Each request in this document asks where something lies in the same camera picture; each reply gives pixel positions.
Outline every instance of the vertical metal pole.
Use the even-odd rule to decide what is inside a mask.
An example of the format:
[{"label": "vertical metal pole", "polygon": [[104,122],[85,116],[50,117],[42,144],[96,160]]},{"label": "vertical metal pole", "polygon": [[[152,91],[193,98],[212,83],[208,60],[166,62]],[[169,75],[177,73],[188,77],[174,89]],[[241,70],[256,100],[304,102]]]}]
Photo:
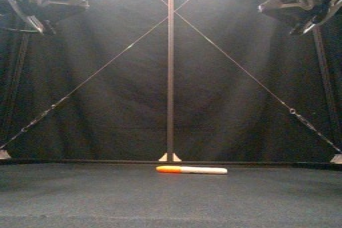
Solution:
[{"label": "vertical metal pole", "polygon": [[340,147],[340,145],[342,145],[342,130],[340,130],[339,119],[337,119],[337,114],[336,114],[337,113],[336,112],[336,103],[335,103],[335,98],[333,98],[331,77],[329,77],[329,73],[328,73],[328,64],[327,64],[320,29],[313,28],[312,33],[313,33],[316,55],[317,55],[319,68],[320,68],[320,74],[321,74],[321,81],[323,81],[323,86],[324,86],[325,102],[327,102],[332,137],[333,137],[335,144],[337,145],[337,147]]},{"label": "vertical metal pole", "polygon": [[166,161],[173,161],[173,0],[168,0]]}]

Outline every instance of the wire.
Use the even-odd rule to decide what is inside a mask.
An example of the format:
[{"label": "wire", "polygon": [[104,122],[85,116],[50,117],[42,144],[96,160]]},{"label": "wire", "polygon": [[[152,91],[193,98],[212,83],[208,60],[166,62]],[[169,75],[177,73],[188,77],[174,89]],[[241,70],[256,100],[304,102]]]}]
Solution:
[{"label": "wire", "polygon": [[21,29],[6,28],[6,27],[0,27],[0,30],[13,32],[13,33],[29,33],[29,34],[40,33],[36,30],[21,30]]}]

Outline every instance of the black fabric wall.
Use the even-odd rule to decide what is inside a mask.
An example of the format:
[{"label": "black fabric wall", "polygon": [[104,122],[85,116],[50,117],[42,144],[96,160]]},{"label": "black fabric wall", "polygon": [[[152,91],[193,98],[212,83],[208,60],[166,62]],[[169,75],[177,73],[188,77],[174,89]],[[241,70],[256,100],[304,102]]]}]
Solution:
[{"label": "black fabric wall", "polygon": [[[6,149],[20,158],[157,160],[166,149],[166,20],[126,47],[166,17],[166,6],[88,1],[56,36],[30,37],[10,135],[114,61]],[[257,13],[264,1],[189,0],[177,12],[329,137],[312,35],[288,36]],[[316,162],[333,154],[177,15],[174,153],[196,161]]]}]

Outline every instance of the marker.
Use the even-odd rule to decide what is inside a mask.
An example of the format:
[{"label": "marker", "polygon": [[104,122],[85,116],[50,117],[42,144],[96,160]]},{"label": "marker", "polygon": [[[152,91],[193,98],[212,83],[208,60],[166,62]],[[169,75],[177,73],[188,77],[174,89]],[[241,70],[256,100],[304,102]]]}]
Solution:
[{"label": "marker", "polygon": [[185,167],[185,166],[158,166],[156,171],[160,173],[185,173],[185,174],[227,174],[225,168],[209,168],[209,167]]}]

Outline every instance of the orange marker cap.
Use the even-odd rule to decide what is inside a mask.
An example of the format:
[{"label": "orange marker cap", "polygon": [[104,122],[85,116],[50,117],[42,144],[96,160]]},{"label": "orange marker cap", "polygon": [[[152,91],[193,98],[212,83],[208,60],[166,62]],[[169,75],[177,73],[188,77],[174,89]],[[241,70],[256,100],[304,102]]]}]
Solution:
[{"label": "orange marker cap", "polygon": [[156,167],[156,171],[161,173],[180,173],[180,167],[179,166],[158,166]]}]

